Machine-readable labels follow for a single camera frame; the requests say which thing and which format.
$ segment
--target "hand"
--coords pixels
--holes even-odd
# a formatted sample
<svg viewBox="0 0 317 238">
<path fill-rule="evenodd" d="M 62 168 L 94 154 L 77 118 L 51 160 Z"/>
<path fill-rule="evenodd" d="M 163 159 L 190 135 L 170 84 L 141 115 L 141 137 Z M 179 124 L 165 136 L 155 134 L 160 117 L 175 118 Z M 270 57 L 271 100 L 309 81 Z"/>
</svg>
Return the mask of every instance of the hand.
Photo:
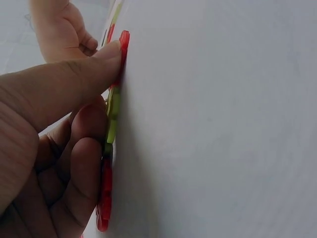
<svg viewBox="0 0 317 238">
<path fill-rule="evenodd" d="M 0 76 L 1 238 L 82 234 L 99 193 L 106 133 L 100 94 L 116 80 L 120 54 L 115 42 L 90 58 Z"/>
<path fill-rule="evenodd" d="M 31 16 L 46 62 L 90 57 L 98 41 L 85 29 L 83 17 L 69 0 L 29 0 Z"/>
</svg>

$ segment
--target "white paper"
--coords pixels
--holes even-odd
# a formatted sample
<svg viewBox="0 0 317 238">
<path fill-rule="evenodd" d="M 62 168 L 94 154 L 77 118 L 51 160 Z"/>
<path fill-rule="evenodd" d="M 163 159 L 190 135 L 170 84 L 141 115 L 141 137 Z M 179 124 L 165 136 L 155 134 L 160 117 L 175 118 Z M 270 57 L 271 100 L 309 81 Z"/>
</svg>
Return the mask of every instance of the white paper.
<svg viewBox="0 0 317 238">
<path fill-rule="evenodd" d="M 317 2 L 125 0 L 108 238 L 317 237 Z"/>
</svg>

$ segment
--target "red object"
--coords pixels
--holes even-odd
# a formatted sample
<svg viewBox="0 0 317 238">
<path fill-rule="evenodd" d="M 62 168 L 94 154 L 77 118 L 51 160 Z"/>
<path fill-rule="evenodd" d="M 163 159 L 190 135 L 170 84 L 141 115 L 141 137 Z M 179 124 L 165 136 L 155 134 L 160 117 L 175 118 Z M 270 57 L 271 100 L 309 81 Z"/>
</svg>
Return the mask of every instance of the red object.
<svg viewBox="0 0 317 238">
<path fill-rule="evenodd" d="M 112 38 L 112 35 L 113 35 L 113 31 L 114 31 L 114 26 L 115 26 L 115 24 L 111 24 L 111 26 L 109 27 L 109 33 L 108 33 L 108 37 L 107 37 L 106 43 L 109 43 L 111 41 L 111 38 Z"/>
<path fill-rule="evenodd" d="M 121 44 L 121 72 L 118 77 L 118 80 L 115 81 L 110 88 L 115 87 L 115 86 L 120 86 L 121 84 L 121 78 L 122 78 L 122 72 L 123 68 L 125 65 L 125 61 L 127 58 L 127 53 L 128 53 L 128 46 L 129 46 L 129 41 L 130 41 L 130 33 L 128 31 L 123 31 L 121 33 L 121 36 L 119 38 L 120 44 Z"/>
<path fill-rule="evenodd" d="M 111 40 L 113 34 L 114 25 L 111 26 L 109 30 L 108 40 Z M 122 72 L 124 68 L 124 64 L 127 57 L 128 46 L 130 41 L 130 33 L 128 31 L 123 31 L 121 33 L 120 39 L 121 43 L 121 72 L 118 77 L 118 80 L 111 85 L 120 86 Z M 97 228 L 101 232 L 105 232 L 108 229 L 109 219 L 111 215 L 111 192 L 112 192 L 112 169 L 111 169 L 111 159 L 112 159 L 112 151 L 110 154 L 106 154 L 103 156 L 102 161 L 102 177 L 101 177 L 101 190 L 99 201 L 96 206 L 96 215 L 97 215 Z"/>
</svg>

